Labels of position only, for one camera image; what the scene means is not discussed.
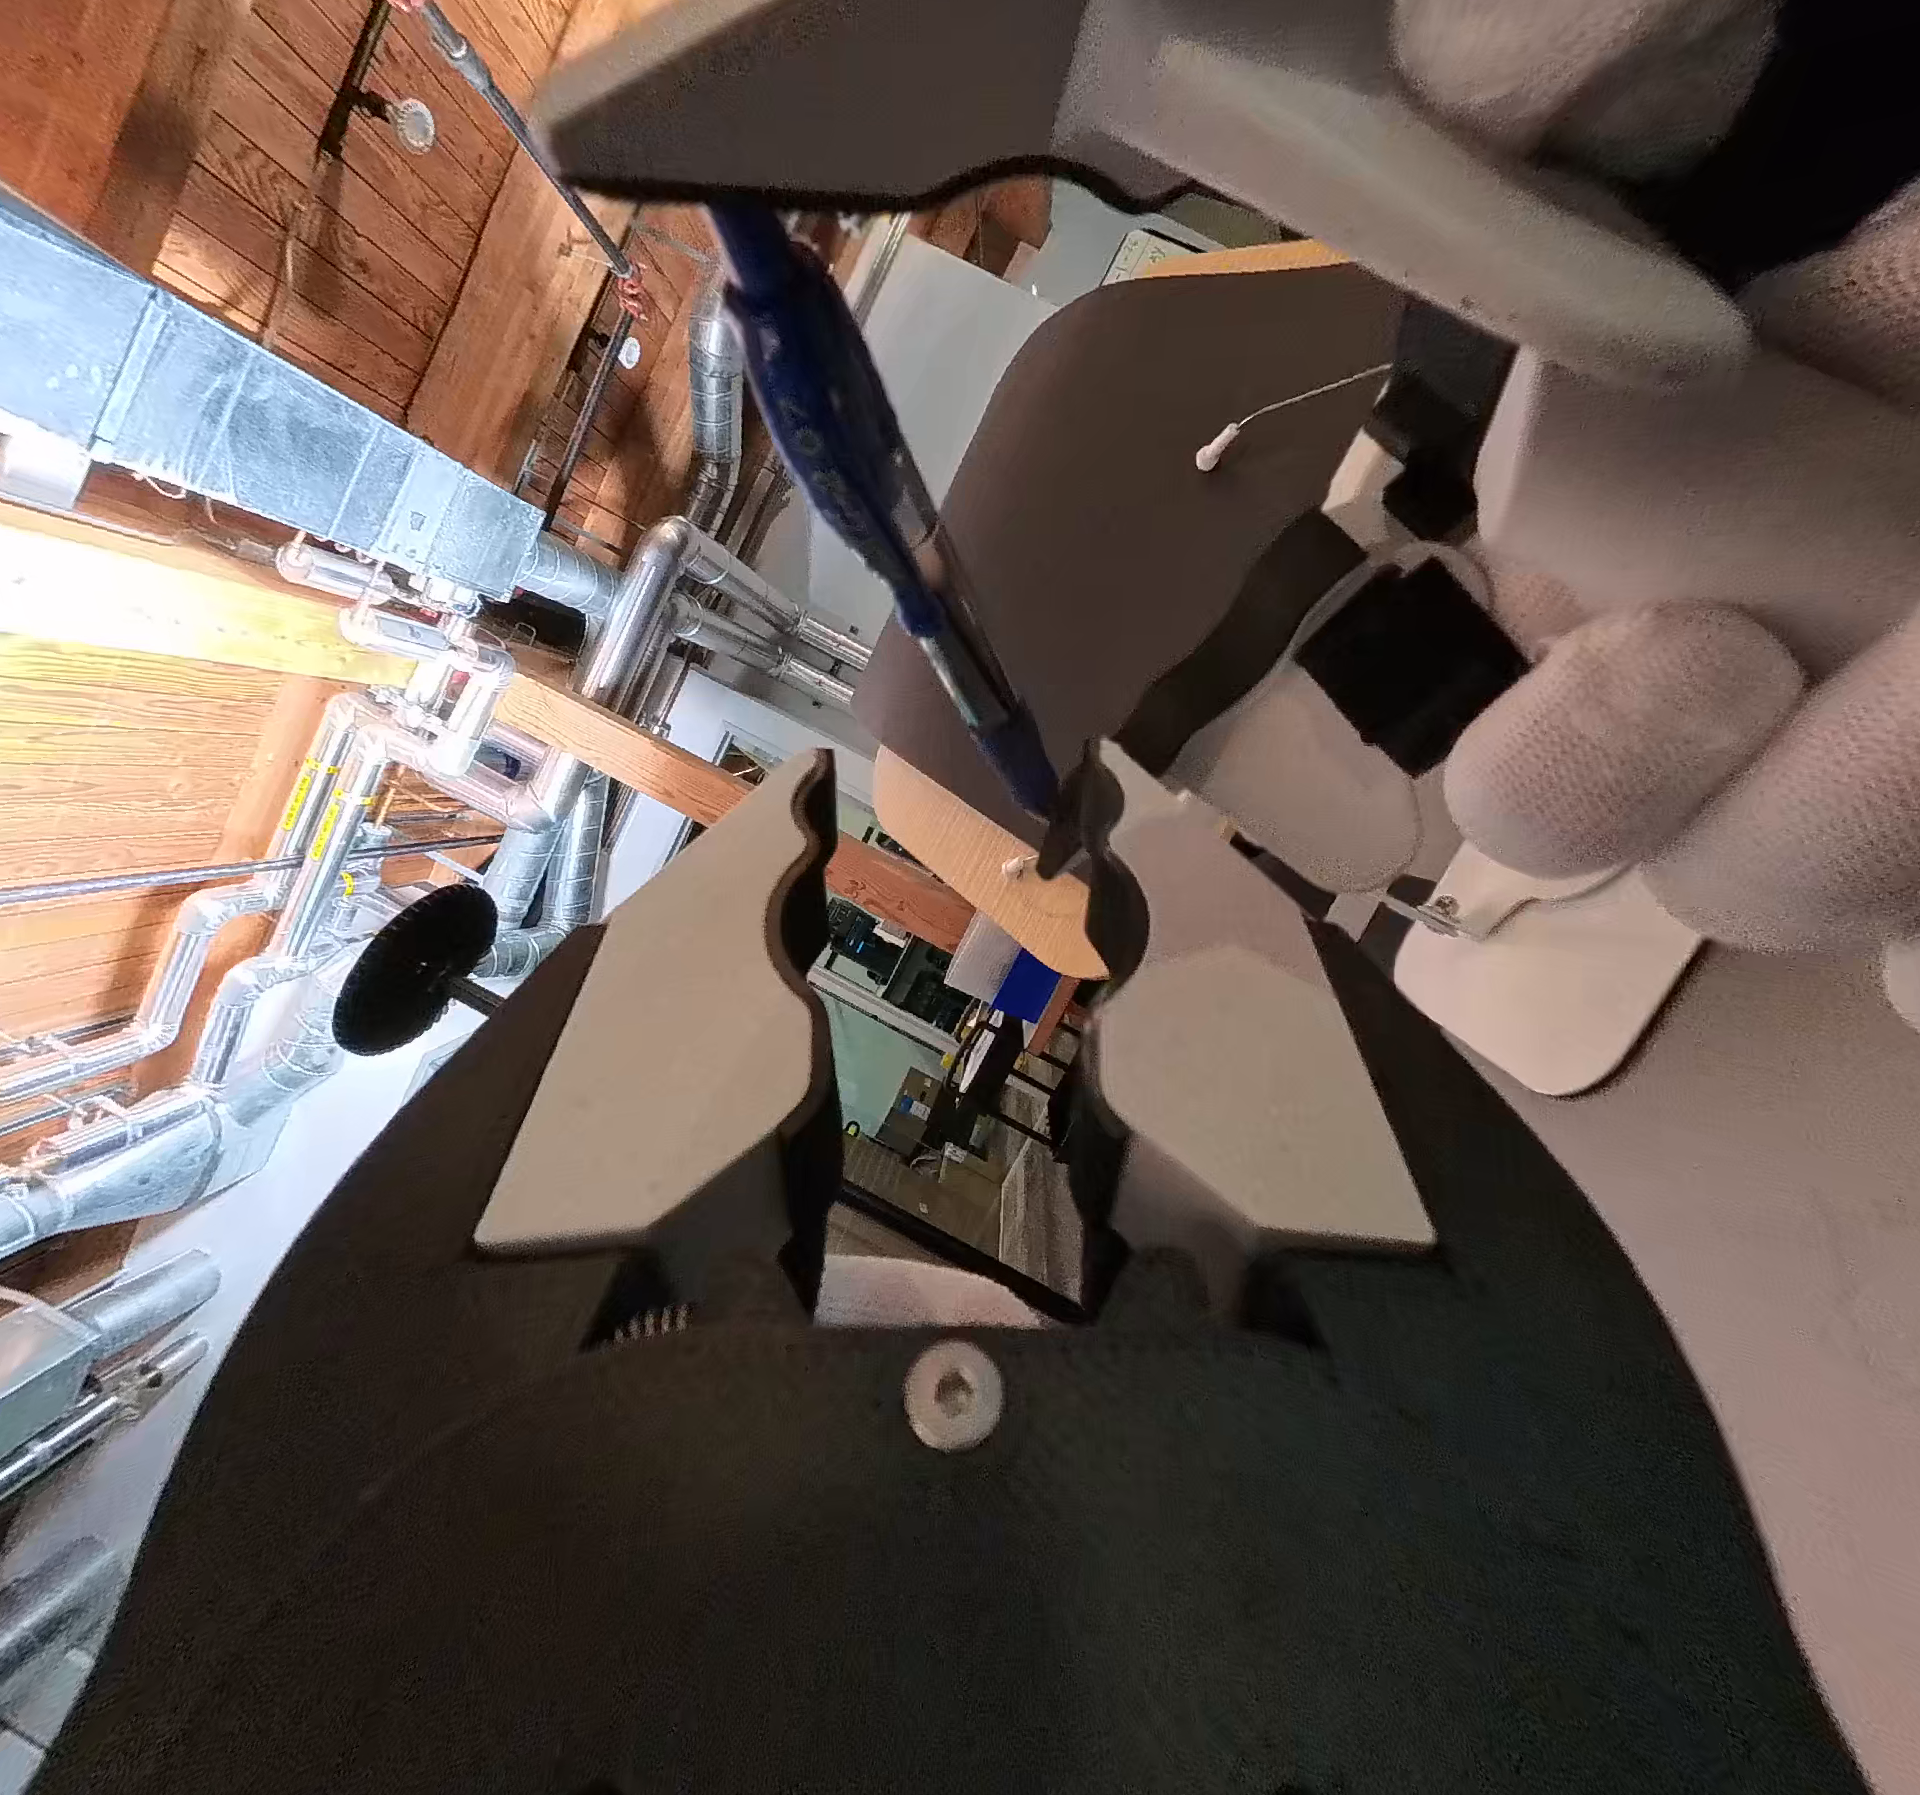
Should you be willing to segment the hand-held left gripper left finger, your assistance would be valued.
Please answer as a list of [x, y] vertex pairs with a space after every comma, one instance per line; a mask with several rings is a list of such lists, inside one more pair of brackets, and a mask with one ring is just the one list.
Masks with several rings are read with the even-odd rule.
[[602, 920], [478, 1217], [483, 1258], [640, 1258], [667, 1301], [770, 1269], [817, 1313], [846, 1180], [811, 985], [830, 847], [830, 751], [801, 745]]

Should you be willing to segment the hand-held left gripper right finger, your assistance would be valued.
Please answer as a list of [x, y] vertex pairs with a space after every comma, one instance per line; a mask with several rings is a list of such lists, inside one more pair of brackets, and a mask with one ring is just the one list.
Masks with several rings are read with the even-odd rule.
[[1070, 832], [1103, 990], [1070, 1093], [1080, 1308], [1174, 1258], [1240, 1319], [1281, 1258], [1425, 1258], [1436, 1229], [1310, 911], [1118, 744], [1089, 744]]

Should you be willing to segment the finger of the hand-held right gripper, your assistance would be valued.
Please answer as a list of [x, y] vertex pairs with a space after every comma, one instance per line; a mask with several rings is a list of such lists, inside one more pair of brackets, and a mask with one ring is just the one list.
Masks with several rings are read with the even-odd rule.
[[1154, 190], [1070, 111], [1093, 0], [667, 0], [561, 60], [533, 135], [608, 199], [919, 208], [996, 174]]
[[1310, 631], [1380, 574], [1329, 514], [1295, 514], [1251, 558], [1230, 609], [1154, 675], [1118, 730], [1093, 730], [1046, 813], [1034, 880], [1080, 855], [1098, 744], [1223, 807], [1327, 892], [1385, 892], [1425, 866], [1420, 780], [1391, 772], [1295, 666]]

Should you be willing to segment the blue pen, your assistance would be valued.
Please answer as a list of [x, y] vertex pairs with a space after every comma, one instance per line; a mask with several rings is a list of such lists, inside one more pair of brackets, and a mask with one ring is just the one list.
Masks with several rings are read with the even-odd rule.
[[766, 206], [709, 199], [709, 232], [720, 244], [749, 385], [794, 488], [891, 586], [897, 620], [919, 639], [1010, 798], [1046, 823], [1061, 772], [991, 649], [838, 275]]

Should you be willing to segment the person's left hand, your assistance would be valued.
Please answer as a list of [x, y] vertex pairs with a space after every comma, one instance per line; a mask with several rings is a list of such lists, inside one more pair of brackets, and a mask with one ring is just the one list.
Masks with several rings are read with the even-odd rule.
[[826, 1330], [1046, 1330], [1010, 1283], [931, 1258], [830, 1251], [817, 1291]]

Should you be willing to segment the spiral silver duct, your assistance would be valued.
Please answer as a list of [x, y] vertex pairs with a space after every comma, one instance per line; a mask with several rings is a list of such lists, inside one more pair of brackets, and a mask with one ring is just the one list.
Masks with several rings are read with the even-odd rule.
[[811, 700], [850, 709], [869, 646], [734, 558], [683, 514], [655, 523], [616, 574], [608, 603], [587, 603], [577, 688], [616, 700], [652, 649], [698, 646], [775, 679]]
[[726, 286], [709, 282], [683, 330], [683, 401], [688, 401], [688, 478], [683, 523], [720, 534], [741, 478], [749, 357], [726, 310]]

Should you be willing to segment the galvanised rectangular duct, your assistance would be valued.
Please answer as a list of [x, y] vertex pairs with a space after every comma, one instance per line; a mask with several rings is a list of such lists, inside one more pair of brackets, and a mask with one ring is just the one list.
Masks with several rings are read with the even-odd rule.
[[202, 494], [484, 599], [539, 581], [543, 514], [0, 190], [0, 407], [91, 466]]

